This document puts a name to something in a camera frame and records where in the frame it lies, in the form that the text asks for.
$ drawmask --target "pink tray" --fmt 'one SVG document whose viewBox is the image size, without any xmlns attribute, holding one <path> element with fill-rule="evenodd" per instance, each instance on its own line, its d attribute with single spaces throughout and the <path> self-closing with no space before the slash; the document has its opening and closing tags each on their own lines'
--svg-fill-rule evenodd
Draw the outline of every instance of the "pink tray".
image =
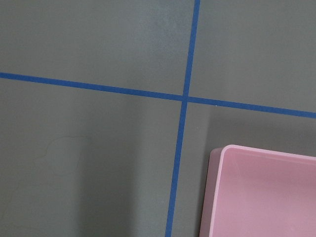
<svg viewBox="0 0 316 237">
<path fill-rule="evenodd" d="M 210 155 L 200 237 L 315 237 L 316 158 L 229 145 Z"/>
</svg>

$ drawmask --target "pink plastic bin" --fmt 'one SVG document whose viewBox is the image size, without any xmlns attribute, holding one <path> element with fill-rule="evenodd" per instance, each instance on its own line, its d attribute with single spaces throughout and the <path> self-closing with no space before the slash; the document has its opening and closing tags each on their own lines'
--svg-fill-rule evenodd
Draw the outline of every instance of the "pink plastic bin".
<svg viewBox="0 0 316 237">
<path fill-rule="evenodd" d="M 214 149 L 199 236 L 316 237 L 316 158 Z"/>
</svg>

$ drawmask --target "gray floor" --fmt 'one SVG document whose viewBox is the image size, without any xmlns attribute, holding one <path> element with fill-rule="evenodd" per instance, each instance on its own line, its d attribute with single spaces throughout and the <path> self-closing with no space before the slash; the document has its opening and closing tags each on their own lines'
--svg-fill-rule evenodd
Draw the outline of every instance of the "gray floor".
<svg viewBox="0 0 316 237">
<path fill-rule="evenodd" d="M 193 0 L 0 3 L 0 72 L 182 94 Z M 316 4 L 202 0 L 190 95 L 316 112 Z M 164 236 L 180 102 L 0 79 L 0 236 Z M 316 119 L 188 104 L 173 237 L 208 155 L 316 156 Z"/>
</svg>

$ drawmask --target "gray surface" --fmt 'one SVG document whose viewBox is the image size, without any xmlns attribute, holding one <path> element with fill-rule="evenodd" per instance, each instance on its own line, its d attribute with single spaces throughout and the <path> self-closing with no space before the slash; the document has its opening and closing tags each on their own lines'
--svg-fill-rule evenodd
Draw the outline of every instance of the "gray surface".
<svg viewBox="0 0 316 237">
<path fill-rule="evenodd" d="M 198 236 L 214 148 L 236 144 L 316 156 L 315 141 L 315 119 L 189 104 L 172 236 Z"/>
<path fill-rule="evenodd" d="M 2 1 L 0 70 L 182 94 L 193 3 Z"/>
<path fill-rule="evenodd" d="M 316 111 L 316 1 L 202 0 L 191 96 Z"/>
<path fill-rule="evenodd" d="M 180 103 L 0 79 L 0 236 L 164 235 Z"/>
<path fill-rule="evenodd" d="M 0 71 L 182 94 L 193 0 L 2 1 Z M 191 96 L 316 111 L 314 1 L 202 0 Z M 0 236 L 164 236 L 180 102 L 0 79 Z M 316 156 L 316 120 L 188 105 L 173 236 L 208 155 Z"/>
</svg>

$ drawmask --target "blue painter's tape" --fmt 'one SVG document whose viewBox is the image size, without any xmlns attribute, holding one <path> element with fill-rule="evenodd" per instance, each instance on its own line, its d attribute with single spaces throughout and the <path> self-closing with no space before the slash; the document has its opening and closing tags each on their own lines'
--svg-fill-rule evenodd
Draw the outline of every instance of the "blue painter's tape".
<svg viewBox="0 0 316 237">
<path fill-rule="evenodd" d="M 165 237 L 171 237 L 171 234 L 172 234 L 172 224 L 173 224 L 174 209 L 175 209 L 175 202 L 176 202 L 176 196 L 177 196 L 184 127 L 185 127 L 186 114 L 187 114 L 187 105 L 188 105 L 187 99 L 188 99 L 189 90 L 190 90 L 194 48 L 195 48 L 195 42 L 196 42 L 196 36 L 197 36 L 199 3 L 200 3 L 199 0 L 195 0 L 194 9 L 193 9 L 186 75 L 185 75 L 184 86 L 183 86 L 183 101 L 181 104 L 177 145 L 176 145 L 176 152 L 175 152 L 174 164 L 173 164 Z"/>
<path fill-rule="evenodd" d="M 18 75 L 18 74 L 10 74 L 10 73 L 0 73 L 0 78 L 30 81 L 30 82 L 51 84 L 51 85 L 61 85 L 61 86 L 75 87 L 75 88 L 82 88 L 82 89 L 89 89 L 89 90 L 100 90 L 100 91 L 107 91 L 107 92 L 113 92 L 113 93 L 145 96 L 145 97 L 152 97 L 152 98 L 159 98 L 159 99 L 166 99 L 166 100 L 176 100 L 176 101 L 183 100 L 183 96 L 181 95 L 166 94 L 166 93 L 159 93 L 159 92 L 152 92 L 152 91 L 145 91 L 145 90 L 127 89 L 127 88 L 121 88 L 121 87 L 115 87 L 115 86 L 97 85 L 97 84 L 75 82 L 75 81 L 68 81 L 68 80 L 39 78 L 39 77 L 24 76 L 24 75 Z"/>
<path fill-rule="evenodd" d="M 198 29 L 199 3 L 200 3 L 199 0 L 195 0 L 194 9 L 193 9 L 193 17 L 192 17 L 192 26 L 191 26 L 191 35 L 190 35 L 186 75 L 185 75 L 184 86 L 183 86 L 183 96 L 184 97 L 189 96 L 189 90 L 190 90 L 194 48 L 195 48 L 195 44 L 196 44 L 197 29 Z"/>
<path fill-rule="evenodd" d="M 307 112 L 307 111 L 300 111 L 300 110 L 289 110 L 289 109 L 262 106 L 262 105 L 252 105 L 252 104 L 244 104 L 244 103 L 230 102 L 230 101 L 223 101 L 223 100 L 204 99 L 204 98 L 197 98 L 197 97 L 189 97 L 188 102 L 316 119 L 315 112 Z"/>
<path fill-rule="evenodd" d="M 180 169 L 180 160 L 181 160 L 184 127 L 185 127 L 185 122 L 186 122 L 187 105 L 188 105 L 187 102 L 182 102 L 182 104 L 181 104 L 181 112 L 180 112 L 179 128 L 178 128 L 178 138 L 177 138 L 176 152 L 175 152 L 173 172 L 172 172 L 169 208 L 168 208 L 167 224 L 166 224 L 166 232 L 165 232 L 166 237 L 170 237 L 171 231 L 172 231 L 173 215 L 174 215 L 176 194 L 177 194 L 177 187 L 178 187 L 178 177 L 179 177 L 179 169 Z"/>
</svg>

